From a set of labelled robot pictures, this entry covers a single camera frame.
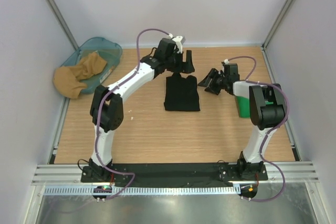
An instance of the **blue plastic bin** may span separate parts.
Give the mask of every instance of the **blue plastic bin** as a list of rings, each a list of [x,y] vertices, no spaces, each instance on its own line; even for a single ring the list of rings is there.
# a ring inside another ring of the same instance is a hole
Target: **blue plastic bin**
[[[107,76],[120,63],[122,48],[117,43],[113,43],[102,37],[94,37],[87,40],[81,45],[63,64],[62,66],[74,66],[81,58],[92,52],[97,52],[101,58],[107,61],[107,64],[100,74],[92,76],[89,79],[81,80],[88,85],[86,89],[80,91],[81,94],[92,94],[98,85],[100,85]]]

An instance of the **brown cloth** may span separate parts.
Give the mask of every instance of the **brown cloth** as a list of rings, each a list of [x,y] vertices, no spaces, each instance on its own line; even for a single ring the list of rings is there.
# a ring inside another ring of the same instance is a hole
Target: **brown cloth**
[[[87,85],[80,80],[89,79],[103,71],[107,62],[96,52],[82,58],[75,66],[62,66],[55,70],[54,85],[58,92],[68,98],[78,98]]]

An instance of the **wooden table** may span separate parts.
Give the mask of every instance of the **wooden table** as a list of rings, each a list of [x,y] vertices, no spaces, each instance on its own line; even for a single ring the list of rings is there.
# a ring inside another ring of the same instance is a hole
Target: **wooden table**
[[[192,48],[194,76],[201,81],[211,68],[221,68],[221,61],[240,55],[257,59],[250,80],[270,82],[259,47]],[[142,49],[141,55],[150,52]],[[136,62],[136,50],[124,50],[121,63],[104,82],[107,86],[122,78]],[[250,72],[253,62],[236,60],[241,78]],[[200,112],[164,110],[165,72],[131,95],[124,104],[124,121],[117,129],[112,157],[114,163],[201,163],[237,161],[252,131],[250,119],[238,117],[235,98],[225,91],[216,96],[199,87]],[[74,164],[89,159],[95,138],[89,115],[93,95],[71,100],[66,115],[56,164]],[[271,161],[294,161],[285,127],[273,136],[266,151]]]

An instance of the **black cloth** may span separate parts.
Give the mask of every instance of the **black cloth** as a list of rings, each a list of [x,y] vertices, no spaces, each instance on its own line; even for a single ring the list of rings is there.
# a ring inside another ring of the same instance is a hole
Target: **black cloth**
[[[181,77],[173,73],[166,79],[164,108],[168,111],[200,111],[197,93],[197,79],[194,76]]]

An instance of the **reflective metal surface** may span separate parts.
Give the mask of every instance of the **reflective metal surface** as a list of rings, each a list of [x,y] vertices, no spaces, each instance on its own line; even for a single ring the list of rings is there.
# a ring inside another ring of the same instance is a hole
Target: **reflective metal surface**
[[[260,184],[258,198],[275,195],[281,184]],[[288,184],[278,199],[257,203],[238,195],[132,196],[88,203],[91,196],[44,196],[39,224],[213,224],[213,223],[317,223],[304,183]]]

